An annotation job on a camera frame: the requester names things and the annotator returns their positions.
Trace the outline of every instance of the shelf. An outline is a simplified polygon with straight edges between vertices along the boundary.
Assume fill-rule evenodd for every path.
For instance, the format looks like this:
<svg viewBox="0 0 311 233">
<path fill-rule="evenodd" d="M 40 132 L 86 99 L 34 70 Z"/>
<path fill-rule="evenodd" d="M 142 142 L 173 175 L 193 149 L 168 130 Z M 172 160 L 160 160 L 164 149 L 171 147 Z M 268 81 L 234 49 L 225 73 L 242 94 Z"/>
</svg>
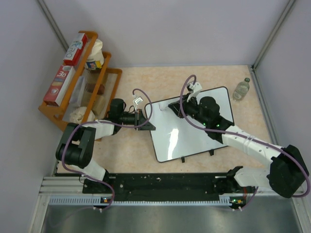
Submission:
<svg viewBox="0 0 311 233">
<path fill-rule="evenodd" d="M 98 35 L 96 32 L 88 32 L 88 31 L 79 31 L 80 33 L 85 33 L 88 37 L 88 42 L 85 46 L 85 49 L 83 51 L 83 56 L 80 57 L 79 63 L 78 65 L 75 66 L 75 74 L 72 77 L 72 80 L 67 88 L 67 91 L 64 95 L 64 98 L 60 104 L 60 106 L 49 106 L 46 104 L 46 102 L 42 102 L 42 104 L 39 106 L 39 110 L 47 117 L 49 118 L 54 124 L 57 125 L 58 128 L 60 128 L 62 131 L 65 130 L 68 122 L 67 121 L 63 121 L 64 115 L 66 113 L 66 110 L 68 109 L 69 106 L 69 100 L 71 98 L 71 95 L 73 93 L 74 87 L 76 86 L 76 83 L 79 79 L 80 76 L 84 75 L 87 79 L 87 77 L 92 73 L 92 71 L 89 71 L 87 69 L 84 68 L 84 64 L 86 63 L 86 60 L 88 58 L 88 56 L 90 55 L 92 48 L 94 46 L 94 43 L 96 41 L 96 39 L 98 38 Z M 117 74 L 117 79 L 115 81 L 115 84 L 113 86 L 112 92 L 111 92 L 111 96 L 109 98 L 109 102 L 108 102 L 108 106 L 110 105 L 111 100 L 114 98 L 118 85 L 119 85 L 119 81 L 122 75 L 122 70 L 121 69 L 115 69 L 115 68 L 108 68 L 108 63 L 110 61 L 111 58 L 111 53 L 109 52 L 105 52 L 103 51 L 103 56 L 104 56 L 104 64 L 102 66 L 102 69 L 98 75 L 94 90 L 92 92 L 92 95 L 90 97 L 90 101 L 86 107 L 86 112 L 85 115 L 82 119 L 82 122 L 86 122 L 87 117 L 93 107 L 93 104 L 95 102 L 96 99 L 96 95 L 98 92 L 98 89 L 101 85 L 101 83 L 103 82 L 103 78 L 105 74 Z"/>
</svg>

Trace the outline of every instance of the wall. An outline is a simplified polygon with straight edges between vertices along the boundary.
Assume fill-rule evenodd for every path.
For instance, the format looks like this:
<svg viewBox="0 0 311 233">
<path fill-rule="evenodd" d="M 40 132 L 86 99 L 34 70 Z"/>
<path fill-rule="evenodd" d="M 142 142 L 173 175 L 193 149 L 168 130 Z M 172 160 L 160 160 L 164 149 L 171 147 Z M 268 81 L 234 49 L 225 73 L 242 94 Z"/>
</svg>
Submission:
<svg viewBox="0 0 311 233">
<path fill-rule="evenodd" d="M 293 144 L 311 171 L 311 1 L 298 0 L 258 68 L 280 142 Z"/>
<path fill-rule="evenodd" d="M 64 52 L 34 0 L 0 3 L 0 232 L 26 232 L 61 132 L 37 109 Z"/>
<path fill-rule="evenodd" d="M 45 0 L 68 43 L 93 30 L 112 66 L 253 64 L 288 0 Z"/>
</svg>

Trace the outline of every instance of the whiteboard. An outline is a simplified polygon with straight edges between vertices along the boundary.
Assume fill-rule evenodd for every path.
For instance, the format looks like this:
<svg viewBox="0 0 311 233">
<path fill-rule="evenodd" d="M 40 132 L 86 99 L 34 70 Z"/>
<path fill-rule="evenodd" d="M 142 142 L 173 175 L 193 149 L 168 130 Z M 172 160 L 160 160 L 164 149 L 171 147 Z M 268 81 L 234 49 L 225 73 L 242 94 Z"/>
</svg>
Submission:
<svg viewBox="0 0 311 233">
<path fill-rule="evenodd" d="M 229 93 L 226 87 L 219 87 L 202 91 L 198 96 L 198 102 L 202 97 L 210 96 L 220 106 L 220 114 L 225 119 L 233 122 Z M 211 139 L 207 133 L 191 126 L 185 119 L 181 119 L 168 108 L 168 104 L 179 100 L 179 97 L 153 102 L 153 113 L 150 122 L 156 127 L 150 131 L 153 141 L 155 156 L 158 162 L 166 162 L 209 150 L 224 147 L 223 144 Z M 150 104 L 145 106 L 146 116 L 150 116 Z M 202 124 L 189 117 L 189 120 L 197 126 Z"/>
<path fill-rule="evenodd" d="M 111 67 L 253 64 L 288 0 L 44 0 L 68 44 L 96 31 Z"/>
</svg>

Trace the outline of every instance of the red box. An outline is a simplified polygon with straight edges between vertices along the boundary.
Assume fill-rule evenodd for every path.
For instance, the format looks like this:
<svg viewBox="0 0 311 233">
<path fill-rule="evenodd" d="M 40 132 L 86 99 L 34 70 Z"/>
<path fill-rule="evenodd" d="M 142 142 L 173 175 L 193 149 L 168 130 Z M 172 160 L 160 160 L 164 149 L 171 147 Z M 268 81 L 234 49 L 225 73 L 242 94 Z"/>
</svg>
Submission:
<svg viewBox="0 0 311 233">
<path fill-rule="evenodd" d="M 64 98 L 69 83 L 76 71 L 72 66 L 61 65 L 43 101 L 47 105 L 59 106 Z"/>
<path fill-rule="evenodd" d="M 86 43 L 87 43 L 87 36 L 85 33 L 78 33 L 74 37 L 73 42 L 69 46 L 64 56 L 64 62 L 66 65 L 75 66 L 78 64 L 79 58 Z"/>
</svg>

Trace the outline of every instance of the white container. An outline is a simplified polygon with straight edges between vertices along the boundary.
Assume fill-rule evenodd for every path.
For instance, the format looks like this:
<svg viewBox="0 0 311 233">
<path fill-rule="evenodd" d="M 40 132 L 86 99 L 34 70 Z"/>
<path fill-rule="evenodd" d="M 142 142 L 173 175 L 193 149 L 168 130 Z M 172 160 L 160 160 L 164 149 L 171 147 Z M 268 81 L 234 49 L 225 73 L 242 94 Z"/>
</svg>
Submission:
<svg viewBox="0 0 311 233">
<path fill-rule="evenodd" d="M 104 64 L 104 56 L 102 52 L 103 42 L 99 39 L 96 39 L 94 46 L 92 48 L 91 54 L 88 56 L 84 67 L 86 69 L 97 69 L 102 68 Z"/>
</svg>

